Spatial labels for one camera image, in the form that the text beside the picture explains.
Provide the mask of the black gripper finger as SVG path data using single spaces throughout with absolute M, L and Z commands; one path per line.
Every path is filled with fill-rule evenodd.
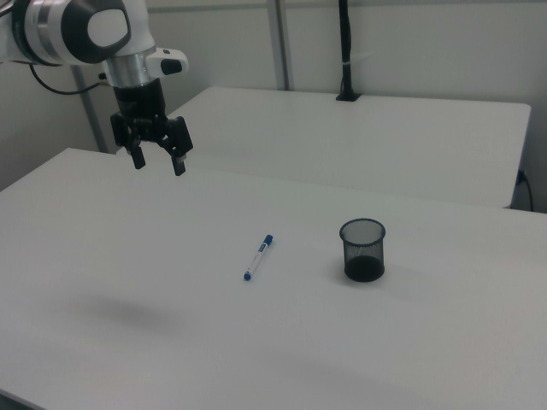
M 121 113 L 116 113 L 110 116 L 110 124 L 116 145 L 126 149 L 136 169 L 144 167 L 144 154 L 140 148 L 141 138 L 134 121 Z
M 192 150 L 191 136 L 182 116 L 169 119 L 165 123 L 164 148 L 171 155 L 176 175 L 185 172 L 186 154 Z

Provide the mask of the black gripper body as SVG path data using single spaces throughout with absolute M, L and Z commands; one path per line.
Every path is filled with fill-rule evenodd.
M 133 146 L 138 141 L 172 146 L 168 136 L 169 119 L 159 80 L 134 87 L 115 87 L 119 111 L 112 115 L 112 130 L 118 146 Z

